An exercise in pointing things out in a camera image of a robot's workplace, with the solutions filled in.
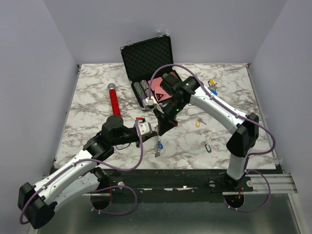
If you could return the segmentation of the metal disc with keyrings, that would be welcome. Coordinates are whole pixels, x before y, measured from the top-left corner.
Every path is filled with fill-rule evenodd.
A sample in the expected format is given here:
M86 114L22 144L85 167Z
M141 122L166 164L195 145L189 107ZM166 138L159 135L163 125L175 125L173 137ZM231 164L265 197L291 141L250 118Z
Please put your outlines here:
M159 138L159 136L156 136L155 138L155 146L154 146L154 155L155 157L159 157L160 156L160 153L161 153L161 150L163 149L163 145L162 145L162 142Z

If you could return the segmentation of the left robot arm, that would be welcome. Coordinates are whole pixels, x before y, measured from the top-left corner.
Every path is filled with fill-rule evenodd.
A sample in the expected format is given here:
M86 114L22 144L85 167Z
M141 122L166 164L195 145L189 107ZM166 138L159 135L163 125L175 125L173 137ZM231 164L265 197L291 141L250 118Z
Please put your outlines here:
M101 131L64 166L35 184L26 182L20 187L20 224L29 223L39 229L69 201L86 193L104 192L110 183L99 165L114 153L114 147L133 142L142 144L154 136L156 132L144 118L136 119L134 126L128 128L121 116L108 117Z

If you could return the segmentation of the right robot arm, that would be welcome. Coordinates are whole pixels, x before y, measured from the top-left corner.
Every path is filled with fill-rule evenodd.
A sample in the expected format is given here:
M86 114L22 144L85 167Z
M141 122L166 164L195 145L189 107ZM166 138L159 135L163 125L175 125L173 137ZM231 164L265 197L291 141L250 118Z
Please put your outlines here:
M259 117L254 113L248 116L235 110L212 92L207 91L205 86L194 77L181 81L173 75L167 75L160 83L160 87L172 98L164 107L154 109L158 120L158 134L162 136L178 125L176 116L187 104L200 108L232 135L226 144L231 155L224 185L230 191L241 187L241 178L247 167L247 154L259 136Z

